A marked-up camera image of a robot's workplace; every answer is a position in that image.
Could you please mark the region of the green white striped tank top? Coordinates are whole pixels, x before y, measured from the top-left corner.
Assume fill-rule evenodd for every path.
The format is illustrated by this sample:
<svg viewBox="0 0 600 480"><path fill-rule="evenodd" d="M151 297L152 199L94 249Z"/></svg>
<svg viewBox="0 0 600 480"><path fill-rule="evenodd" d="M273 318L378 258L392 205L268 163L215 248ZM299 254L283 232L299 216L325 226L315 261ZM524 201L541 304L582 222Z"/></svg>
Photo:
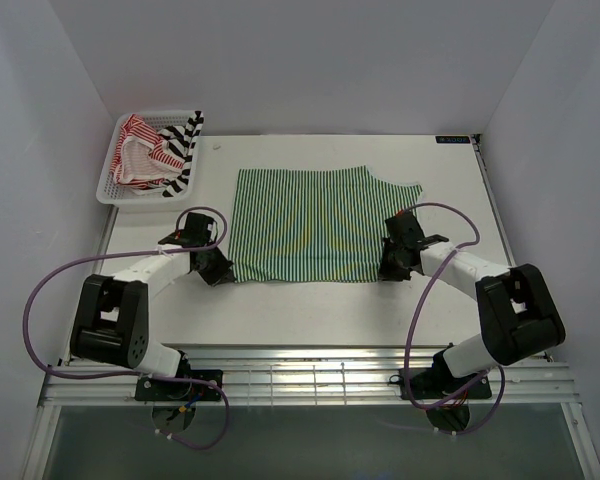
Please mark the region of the green white striped tank top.
<svg viewBox="0 0 600 480"><path fill-rule="evenodd" d="M235 280L375 282L386 219L423 192L418 183L381 180L365 166L242 169L229 239Z"/></svg>

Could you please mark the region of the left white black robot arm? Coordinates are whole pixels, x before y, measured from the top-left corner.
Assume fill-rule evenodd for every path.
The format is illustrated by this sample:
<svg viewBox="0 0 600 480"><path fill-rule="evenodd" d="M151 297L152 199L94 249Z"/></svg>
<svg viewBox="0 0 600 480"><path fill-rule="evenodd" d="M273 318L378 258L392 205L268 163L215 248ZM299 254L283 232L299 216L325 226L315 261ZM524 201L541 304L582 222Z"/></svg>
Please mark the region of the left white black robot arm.
<svg viewBox="0 0 600 480"><path fill-rule="evenodd" d="M150 303L192 272L209 286L232 282L233 263L217 248L147 256L112 276L83 283L70 340L72 355L130 370L175 378L182 354L150 337Z"/></svg>

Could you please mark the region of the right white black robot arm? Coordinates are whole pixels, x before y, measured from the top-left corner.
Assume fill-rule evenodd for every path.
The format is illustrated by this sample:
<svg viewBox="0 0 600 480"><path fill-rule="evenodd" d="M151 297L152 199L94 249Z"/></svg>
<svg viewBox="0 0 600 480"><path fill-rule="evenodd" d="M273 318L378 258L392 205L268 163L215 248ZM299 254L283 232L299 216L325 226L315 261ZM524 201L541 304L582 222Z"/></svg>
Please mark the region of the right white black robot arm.
<svg viewBox="0 0 600 480"><path fill-rule="evenodd" d="M566 339L545 279L531 264L493 263L440 235L407 242L385 238L379 278L409 280L413 272L442 281L477 303L480 332L434 361L446 377L460 379L509 366Z"/></svg>

